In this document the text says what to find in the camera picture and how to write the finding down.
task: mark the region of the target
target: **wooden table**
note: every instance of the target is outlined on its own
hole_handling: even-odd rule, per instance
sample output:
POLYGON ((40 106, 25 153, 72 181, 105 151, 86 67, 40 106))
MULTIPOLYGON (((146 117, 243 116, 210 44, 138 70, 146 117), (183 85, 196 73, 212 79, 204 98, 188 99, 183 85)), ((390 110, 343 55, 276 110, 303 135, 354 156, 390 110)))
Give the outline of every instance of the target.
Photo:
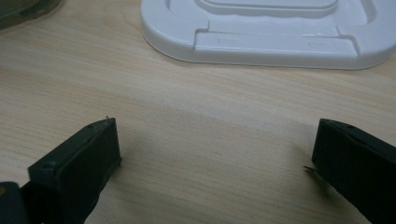
POLYGON ((0 181, 110 116, 123 163, 86 223, 368 223, 303 166, 320 118, 396 145, 395 54, 360 71, 184 63, 146 42, 139 8, 67 0, 0 32, 0 181))

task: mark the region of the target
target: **dark green object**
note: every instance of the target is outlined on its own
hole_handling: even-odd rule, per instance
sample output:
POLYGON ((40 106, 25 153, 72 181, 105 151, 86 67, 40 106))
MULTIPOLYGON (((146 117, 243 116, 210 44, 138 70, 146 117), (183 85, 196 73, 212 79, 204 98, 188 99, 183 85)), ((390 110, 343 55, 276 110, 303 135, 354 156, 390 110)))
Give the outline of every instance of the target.
POLYGON ((0 30, 43 16, 60 2, 61 0, 0 0, 0 30))
POLYGON ((396 147, 354 126, 321 119, 312 162, 372 223, 396 223, 396 147))
POLYGON ((29 167, 31 180, 21 192, 14 186, 7 198, 0 196, 0 204, 6 205, 0 223, 84 223, 120 162, 115 119, 84 127, 29 167), (12 222, 15 217, 28 218, 12 222))

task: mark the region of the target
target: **light wood grain surface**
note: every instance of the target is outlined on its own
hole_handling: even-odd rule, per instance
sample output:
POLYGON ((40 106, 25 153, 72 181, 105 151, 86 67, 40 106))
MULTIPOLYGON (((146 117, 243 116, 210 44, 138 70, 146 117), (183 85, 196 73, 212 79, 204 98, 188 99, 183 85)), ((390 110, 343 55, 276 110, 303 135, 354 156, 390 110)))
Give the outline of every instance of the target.
POLYGON ((360 71, 183 63, 146 42, 139 8, 67 0, 0 32, 0 181, 110 116, 123 163, 86 223, 368 223, 303 166, 320 118, 396 145, 395 54, 360 71))

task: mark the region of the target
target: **plastic lid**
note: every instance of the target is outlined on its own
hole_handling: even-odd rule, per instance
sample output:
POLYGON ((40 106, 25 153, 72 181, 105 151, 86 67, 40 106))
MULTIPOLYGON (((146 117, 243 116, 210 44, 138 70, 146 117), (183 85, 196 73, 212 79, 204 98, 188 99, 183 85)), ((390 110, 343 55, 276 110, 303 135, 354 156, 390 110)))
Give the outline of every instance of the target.
POLYGON ((333 69, 377 65, 396 48, 394 0, 142 0, 143 34, 196 63, 333 69))

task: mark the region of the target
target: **white plastic object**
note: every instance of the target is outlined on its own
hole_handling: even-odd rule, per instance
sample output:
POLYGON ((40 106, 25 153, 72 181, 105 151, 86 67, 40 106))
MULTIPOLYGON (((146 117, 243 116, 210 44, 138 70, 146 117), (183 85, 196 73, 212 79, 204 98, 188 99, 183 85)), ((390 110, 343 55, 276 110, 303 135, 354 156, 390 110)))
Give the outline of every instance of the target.
POLYGON ((396 0, 142 0, 143 34, 181 61, 362 69, 396 48, 396 0))

